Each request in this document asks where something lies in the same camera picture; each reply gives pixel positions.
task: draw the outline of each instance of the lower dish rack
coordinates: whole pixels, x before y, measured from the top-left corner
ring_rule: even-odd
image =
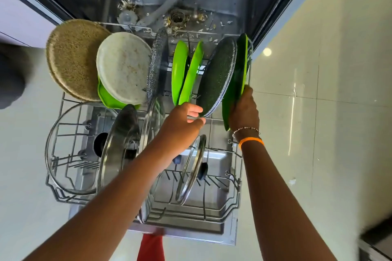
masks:
[[[122,29],[121,25],[109,24]],[[193,45],[189,38],[191,35],[196,37],[197,34],[199,37],[200,33],[185,33],[183,37],[175,37],[174,40],[169,38],[168,75],[171,72],[175,43],[178,39],[182,39],[188,43],[191,51]],[[249,65],[252,51],[250,43]],[[193,101],[208,56],[209,53],[206,52],[198,71],[199,76],[193,88]],[[166,115],[174,107],[170,90],[170,76],[166,76],[165,91],[161,95]],[[108,112],[101,105],[80,105],[79,101],[63,93],[59,118],[72,106],[76,107],[70,110],[72,114],[69,120],[58,122],[53,126],[46,145],[47,167],[51,170],[46,177],[46,185],[51,188],[58,202],[73,204],[70,217],[96,195],[101,167],[96,148],[99,148],[102,142],[100,141],[102,133],[107,133],[113,124],[116,113]],[[146,112],[146,107],[141,107],[137,111],[140,128]],[[208,173],[205,178],[196,179],[184,204],[181,205],[175,200],[179,182],[184,184],[190,174],[185,172],[182,175],[184,162],[191,148],[185,150],[181,154],[181,163],[171,163],[155,180],[144,202],[147,216],[145,219],[141,219],[140,216],[135,218],[131,230],[157,233],[158,229],[159,233],[162,233],[163,229],[165,235],[235,244],[243,160],[238,144],[224,129],[220,107],[206,119],[206,124],[200,132],[207,137],[203,156],[203,162],[208,163]]]

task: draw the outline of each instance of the dishwasher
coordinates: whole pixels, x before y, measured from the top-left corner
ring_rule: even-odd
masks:
[[[199,41],[204,43],[203,63],[193,87],[194,102],[203,70],[223,38],[247,34],[250,78],[252,59],[262,52],[303,0],[23,1],[54,24],[74,18],[88,19],[111,32],[136,34],[150,46],[160,29],[166,30],[167,45],[161,54],[159,70],[161,92],[149,106],[137,108],[137,122],[142,128],[139,137],[151,139],[174,107],[170,74],[178,41],[188,45],[190,56]],[[45,146],[49,169],[46,185],[56,201],[70,204],[70,218],[99,191],[102,145],[118,114],[118,110],[107,109],[99,102],[81,103],[63,93],[59,119]],[[225,130],[220,107],[206,119],[201,137],[155,180],[130,230],[235,245],[241,220],[238,209],[242,154]],[[123,166],[135,157],[140,146],[140,142],[134,141],[126,145]],[[197,158],[194,165],[207,163],[207,173],[197,176],[194,167],[188,165],[188,157]],[[179,193],[180,197],[186,193],[185,200],[178,200]]]

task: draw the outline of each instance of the wire rack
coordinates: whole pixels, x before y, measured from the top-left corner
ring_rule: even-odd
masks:
[[[155,33],[152,31],[152,29],[148,27],[138,26],[136,29],[135,26],[130,26],[126,24],[105,22],[98,23],[108,27],[109,30],[111,30],[112,32],[128,31],[142,38],[145,38],[146,40],[151,39],[155,36]],[[197,42],[199,40],[203,40],[207,45],[207,49],[210,49],[212,52],[218,42],[226,36],[238,37],[239,35],[199,31],[176,31],[176,33],[172,34],[172,36],[169,37],[170,57],[169,67],[167,71],[171,72],[171,63],[173,62],[173,54],[178,40],[183,40],[188,44],[190,53],[193,51],[193,47],[196,46]],[[249,67],[251,65],[252,53],[253,44],[252,41],[249,40]],[[205,53],[205,56],[203,57],[202,65],[199,68],[199,75],[203,74],[203,70],[207,64],[209,56],[210,52],[207,51]],[[194,93],[192,94],[193,100],[195,100],[197,97],[196,92],[197,86],[194,88]],[[163,99],[165,99],[165,110],[167,111],[166,115],[168,115],[170,110],[173,108],[170,88],[164,91],[162,97]],[[63,115],[70,106],[77,105],[79,103],[79,101],[71,99],[70,96],[63,93],[61,98],[59,117],[61,117],[61,115]],[[140,122],[143,122],[146,110],[146,107],[141,107],[138,110],[138,119],[140,120]],[[229,133],[227,133],[223,129],[224,126],[221,114],[219,115],[219,117],[217,117],[216,115],[219,115],[219,112],[213,113],[211,117],[206,118],[207,123],[205,126],[205,130],[207,131],[206,135],[208,136],[208,141],[204,155],[206,162],[212,165],[214,164],[214,161],[218,161],[216,157],[225,157],[226,168],[213,168],[211,170],[209,169],[207,176],[202,181],[200,181],[199,179],[196,180],[191,190],[191,194],[185,204],[180,205],[174,200],[175,190],[177,189],[179,180],[182,180],[184,182],[189,176],[189,173],[186,173],[187,177],[183,177],[181,175],[181,165],[177,166],[171,164],[155,180],[145,201],[148,214],[147,219],[145,221],[139,219],[139,221],[141,221],[142,223],[156,224],[164,222],[165,219],[167,220],[170,218],[177,218],[204,222],[206,221],[211,223],[223,223],[226,218],[232,213],[232,211],[239,207],[243,162],[242,156],[238,148],[238,144],[234,142],[230,138]],[[99,172],[99,168],[101,167],[100,158],[95,157],[95,159],[89,159],[89,157],[86,157],[86,154],[83,152],[83,149],[78,148],[86,146],[86,144],[88,145],[86,139],[95,138],[97,136],[97,132],[91,132],[91,130],[89,130],[88,128],[89,118],[90,116],[86,116],[86,113],[79,109],[78,113],[75,115],[74,121],[70,121],[69,123],[64,124],[60,123],[58,125],[58,128],[56,128],[53,133],[54,136],[52,138],[54,139],[54,144],[53,150],[51,152],[52,160],[49,163],[48,167],[51,167],[55,173],[62,173],[62,175],[65,176],[63,179],[67,179],[70,181],[71,188],[75,188],[75,185],[78,185],[80,188],[80,186],[83,185],[83,182],[86,181],[86,178],[84,177],[85,171],[87,171],[90,179],[90,182],[88,184],[89,188],[94,189],[97,184],[96,174]],[[59,128],[61,126],[67,126],[68,128],[72,128],[71,130],[73,131],[73,133],[67,134],[67,136],[71,137],[73,141],[68,154],[61,154],[60,156],[57,155],[55,152],[55,148],[57,149],[57,146],[55,147],[55,145],[62,142],[61,138],[63,135],[58,134]],[[214,143],[214,139],[216,139],[216,132],[218,131],[221,133],[222,136],[225,136],[225,142],[220,147],[212,145]],[[75,156],[79,156],[80,159],[72,160]],[[59,163],[60,158],[64,158],[65,162]],[[66,165],[67,171],[70,168],[76,169],[77,171],[74,174],[75,177],[71,177],[67,171],[57,172],[57,168],[62,164]],[[52,193],[58,202],[85,205],[96,195],[96,192],[86,195],[71,194],[66,189],[58,186],[53,181],[49,173],[46,177],[46,185],[51,188]]]

